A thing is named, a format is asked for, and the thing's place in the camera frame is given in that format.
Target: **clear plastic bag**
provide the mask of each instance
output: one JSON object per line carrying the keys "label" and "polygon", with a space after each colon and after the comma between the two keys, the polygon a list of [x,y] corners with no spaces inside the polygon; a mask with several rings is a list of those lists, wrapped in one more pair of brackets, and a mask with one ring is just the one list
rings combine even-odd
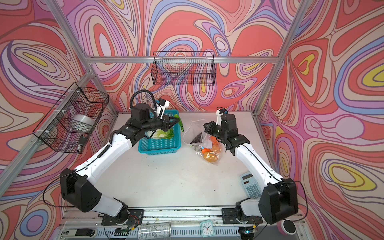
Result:
{"label": "clear plastic bag", "polygon": [[220,160],[223,144],[215,137],[204,132],[204,123],[209,121],[202,119],[192,121],[191,126],[184,133],[183,142],[190,145],[196,154],[210,163],[217,163]]}

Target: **colorful swirl wallpaper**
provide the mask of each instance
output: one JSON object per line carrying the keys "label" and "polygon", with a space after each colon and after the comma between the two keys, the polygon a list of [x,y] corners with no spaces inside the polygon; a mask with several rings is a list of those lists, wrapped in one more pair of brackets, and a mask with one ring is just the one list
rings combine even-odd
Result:
{"label": "colorful swirl wallpaper", "polygon": [[[299,0],[57,0],[90,56],[212,50],[277,56]],[[44,0],[0,0],[0,174],[65,89],[84,75]],[[384,239],[384,1],[313,0],[258,118],[280,173],[300,180],[314,239]],[[151,64],[92,67],[118,112],[149,89],[180,111],[253,110],[271,64],[217,64],[215,86],[153,85]],[[149,102],[147,96],[137,102]],[[0,240],[49,239],[63,209],[42,191],[88,159],[113,121],[106,109],[83,154],[42,145],[0,198]],[[299,187],[300,209],[305,213]],[[47,201],[65,205],[58,182]]]}
{"label": "colorful swirl wallpaper", "polygon": [[384,239],[383,56],[383,1],[314,0],[258,112],[315,239]]}
{"label": "colorful swirl wallpaper", "polygon": [[[85,71],[44,0],[0,1],[0,174],[50,108]],[[62,209],[42,201],[42,191],[67,167],[88,159],[106,138],[113,114],[103,113],[83,154],[42,145],[0,198],[0,239],[48,239]],[[58,182],[45,195],[66,204]]]}
{"label": "colorful swirl wallpaper", "polygon": [[[297,5],[279,0],[76,0],[61,8],[89,56],[205,50],[216,56],[276,56]],[[93,67],[118,112],[129,111],[130,96],[142,88],[180,111],[215,111],[217,106],[251,111],[271,64],[217,64],[215,86],[154,86],[151,64]]]}

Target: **wire mesh basket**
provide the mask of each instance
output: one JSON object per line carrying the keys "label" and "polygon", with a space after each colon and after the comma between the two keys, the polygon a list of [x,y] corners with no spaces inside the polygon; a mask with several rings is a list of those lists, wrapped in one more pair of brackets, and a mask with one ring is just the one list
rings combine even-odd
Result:
{"label": "wire mesh basket", "polygon": [[154,85],[215,85],[213,51],[155,51],[153,56]]}
{"label": "wire mesh basket", "polygon": [[106,93],[77,87],[48,127],[33,134],[55,152],[82,153],[108,102]]}

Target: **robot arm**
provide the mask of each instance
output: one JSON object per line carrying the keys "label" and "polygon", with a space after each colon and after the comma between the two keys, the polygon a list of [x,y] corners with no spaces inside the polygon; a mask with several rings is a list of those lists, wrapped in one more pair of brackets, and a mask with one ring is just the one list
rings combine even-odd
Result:
{"label": "robot arm", "polygon": [[246,199],[240,203],[239,218],[262,216],[269,224],[298,212],[296,184],[284,179],[256,153],[249,140],[238,133],[236,118],[226,109],[216,112],[221,123],[204,124],[205,132],[215,136],[227,150],[240,159],[263,189],[260,199]]}
{"label": "robot arm", "polygon": [[[132,107],[133,98],[140,92],[152,96],[156,112],[145,103]],[[161,129],[168,131],[179,122],[178,118],[164,115],[169,101],[155,101],[148,90],[140,90],[133,94],[131,101],[132,116],[119,130],[112,133],[107,143],[96,154],[74,170],[64,169],[60,174],[61,196],[82,212],[96,211],[113,217],[115,223],[123,225],[127,222],[129,212],[123,202],[100,193],[94,185],[103,172],[124,152],[133,147],[147,131]]]}

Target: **calculator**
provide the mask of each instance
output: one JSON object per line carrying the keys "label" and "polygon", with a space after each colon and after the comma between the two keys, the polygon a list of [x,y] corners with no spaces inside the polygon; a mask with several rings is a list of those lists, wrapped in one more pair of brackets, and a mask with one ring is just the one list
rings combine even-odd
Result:
{"label": "calculator", "polygon": [[256,199],[262,196],[263,190],[260,188],[256,178],[250,172],[241,175],[240,180],[245,188],[245,191],[247,192],[248,197]]}

